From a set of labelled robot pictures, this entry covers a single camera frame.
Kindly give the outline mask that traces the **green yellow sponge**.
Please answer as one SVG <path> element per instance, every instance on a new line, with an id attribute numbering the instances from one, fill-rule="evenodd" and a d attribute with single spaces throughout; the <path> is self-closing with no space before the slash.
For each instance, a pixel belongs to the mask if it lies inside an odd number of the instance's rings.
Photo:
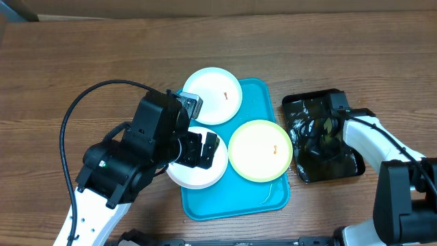
<path id="1" fill-rule="evenodd" d="M 337 118 L 327 118 L 323 123 L 323 134 L 335 136 L 339 131 L 339 121 Z"/>

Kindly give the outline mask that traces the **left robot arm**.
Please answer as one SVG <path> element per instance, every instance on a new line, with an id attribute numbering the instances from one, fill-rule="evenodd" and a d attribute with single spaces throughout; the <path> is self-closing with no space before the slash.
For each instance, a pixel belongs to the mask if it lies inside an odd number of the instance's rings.
<path id="1" fill-rule="evenodd" d="M 141 190 L 171 164 L 209 169 L 220 140 L 189 131 L 202 99 L 196 94 L 148 91 L 130 122 L 90 146 L 56 245 L 103 245 Z"/>

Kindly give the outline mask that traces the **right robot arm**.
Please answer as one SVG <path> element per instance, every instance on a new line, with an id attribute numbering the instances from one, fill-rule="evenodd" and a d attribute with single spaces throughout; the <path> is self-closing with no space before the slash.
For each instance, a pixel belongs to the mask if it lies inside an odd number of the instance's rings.
<path id="1" fill-rule="evenodd" d="M 306 121 L 305 151 L 335 158 L 334 141 L 359 153 L 378 173 L 373 217 L 341 230 L 340 245 L 406 245 L 436 241 L 436 159 L 410 149 L 367 108 L 353 109 L 337 89 L 297 95 Z"/>

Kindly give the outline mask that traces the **white plate green rim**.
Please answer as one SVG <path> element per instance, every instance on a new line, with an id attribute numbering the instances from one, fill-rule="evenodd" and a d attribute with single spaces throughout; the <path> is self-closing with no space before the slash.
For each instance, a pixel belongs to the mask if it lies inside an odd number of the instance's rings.
<path id="1" fill-rule="evenodd" d="M 287 133 L 278 124 L 252 120 L 233 133 L 228 153 L 237 174 L 252 182 L 270 182 L 290 166 L 293 147 Z"/>

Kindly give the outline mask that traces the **white plate blue rim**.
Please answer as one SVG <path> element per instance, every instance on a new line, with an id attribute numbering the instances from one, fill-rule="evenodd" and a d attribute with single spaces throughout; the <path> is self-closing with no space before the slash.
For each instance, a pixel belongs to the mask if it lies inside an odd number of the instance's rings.
<path id="1" fill-rule="evenodd" d="M 194 72 L 183 92 L 198 95 L 203 104 L 196 119 L 201 124 L 218 125 L 232 119 L 242 104 L 242 87 L 229 71 L 208 67 Z"/>

